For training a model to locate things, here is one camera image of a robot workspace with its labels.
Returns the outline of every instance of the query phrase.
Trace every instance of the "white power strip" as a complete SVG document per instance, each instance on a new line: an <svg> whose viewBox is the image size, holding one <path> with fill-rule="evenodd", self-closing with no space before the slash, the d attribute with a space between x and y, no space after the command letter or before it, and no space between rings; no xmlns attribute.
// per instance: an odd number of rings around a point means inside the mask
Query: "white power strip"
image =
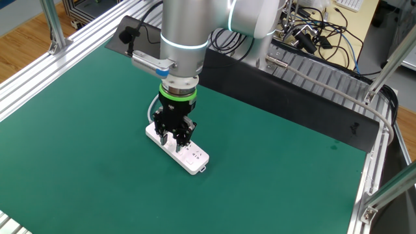
<svg viewBox="0 0 416 234"><path fill-rule="evenodd" d="M173 134L168 133L168 141L162 146L161 138L155 130L155 124L151 123L146 128L146 135L189 172L189 174L195 175L198 172L205 171L205 165L209 161L209 155L193 143L193 141L190 141L189 146L182 148L181 151L176 153L176 140Z"/></svg>

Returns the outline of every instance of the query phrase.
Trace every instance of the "green table surface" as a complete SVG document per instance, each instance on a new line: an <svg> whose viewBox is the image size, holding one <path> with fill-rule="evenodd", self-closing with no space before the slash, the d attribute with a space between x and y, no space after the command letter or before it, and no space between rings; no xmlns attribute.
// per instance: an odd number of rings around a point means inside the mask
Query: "green table surface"
<svg viewBox="0 0 416 234"><path fill-rule="evenodd" d="M160 80L97 48L0 123L0 210L34 234L346 233L365 152L198 87L189 175L145 134Z"/></svg>

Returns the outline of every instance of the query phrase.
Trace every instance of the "wooden floor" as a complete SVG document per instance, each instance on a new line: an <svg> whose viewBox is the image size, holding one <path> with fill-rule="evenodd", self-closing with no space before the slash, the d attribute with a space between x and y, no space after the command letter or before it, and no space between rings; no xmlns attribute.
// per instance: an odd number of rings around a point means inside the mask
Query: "wooden floor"
<svg viewBox="0 0 416 234"><path fill-rule="evenodd" d="M62 3L57 4L57 12L64 36L73 34L76 30ZM50 45L49 28L43 14L1 37L0 83L43 55Z"/></svg>
<svg viewBox="0 0 416 234"><path fill-rule="evenodd" d="M62 3L57 4L60 24L67 37L75 32ZM0 38L0 83L43 55L51 40L43 14ZM416 161L416 113L405 108L398 112L398 125L409 154Z"/></svg>

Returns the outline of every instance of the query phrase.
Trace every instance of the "wall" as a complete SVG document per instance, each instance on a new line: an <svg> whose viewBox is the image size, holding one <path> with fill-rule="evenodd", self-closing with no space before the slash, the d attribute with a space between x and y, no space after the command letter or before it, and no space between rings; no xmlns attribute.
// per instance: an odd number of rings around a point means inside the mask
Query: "wall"
<svg viewBox="0 0 416 234"><path fill-rule="evenodd" d="M384 0L387 3L389 3L389 5L392 5L394 7L401 7L403 5L404 2L408 2L409 0Z"/></svg>
<svg viewBox="0 0 416 234"><path fill-rule="evenodd" d="M0 36L42 12L39 0L16 0L0 10Z"/></svg>

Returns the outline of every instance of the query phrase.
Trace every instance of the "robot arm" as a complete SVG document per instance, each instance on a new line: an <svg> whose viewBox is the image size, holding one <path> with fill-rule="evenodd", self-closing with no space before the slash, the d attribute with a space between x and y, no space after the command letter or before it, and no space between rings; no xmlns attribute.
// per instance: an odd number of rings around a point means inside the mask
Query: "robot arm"
<svg viewBox="0 0 416 234"><path fill-rule="evenodd" d="M225 28L264 38L274 29L278 7L279 0L164 0L161 59L139 51L132 56L135 66L162 79L162 108L153 115L162 145L167 132L173 133L177 151L190 142L196 123L188 114L196 104L210 33Z"/></svg>

